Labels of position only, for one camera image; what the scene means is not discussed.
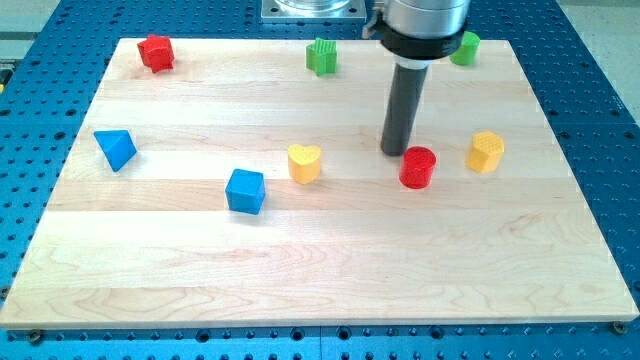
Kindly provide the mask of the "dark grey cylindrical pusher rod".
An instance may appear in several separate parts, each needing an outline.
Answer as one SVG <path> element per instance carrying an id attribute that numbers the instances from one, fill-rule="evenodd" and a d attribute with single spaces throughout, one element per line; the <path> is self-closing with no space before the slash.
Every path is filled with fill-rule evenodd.
<path id="1" fill-rule="evenodd" d="M 401 156 L 408 148 L 427 71 L 395 65 L 380 142 L 388 156 Z"/>

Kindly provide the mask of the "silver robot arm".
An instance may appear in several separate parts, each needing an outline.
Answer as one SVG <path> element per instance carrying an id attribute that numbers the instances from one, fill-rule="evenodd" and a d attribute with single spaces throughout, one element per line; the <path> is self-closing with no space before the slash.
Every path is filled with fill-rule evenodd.
<path id="1" fill-rule="evenodd" d="M 408 148 L 430 63 L 455 53 L 467 26 L 470 0 L 387 0 L 365 24 L 395 59 L 380 147 L 389 156 Z"/>

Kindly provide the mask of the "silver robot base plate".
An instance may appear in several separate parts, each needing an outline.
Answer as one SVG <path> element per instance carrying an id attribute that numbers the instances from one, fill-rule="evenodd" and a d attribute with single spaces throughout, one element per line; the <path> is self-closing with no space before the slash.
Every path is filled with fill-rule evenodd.
<path id="1" fill-rule="evenodd" d="M 260 17 L 266 22 L 302 20 L 365 20 L 364 0 L 262 0 Z"/>

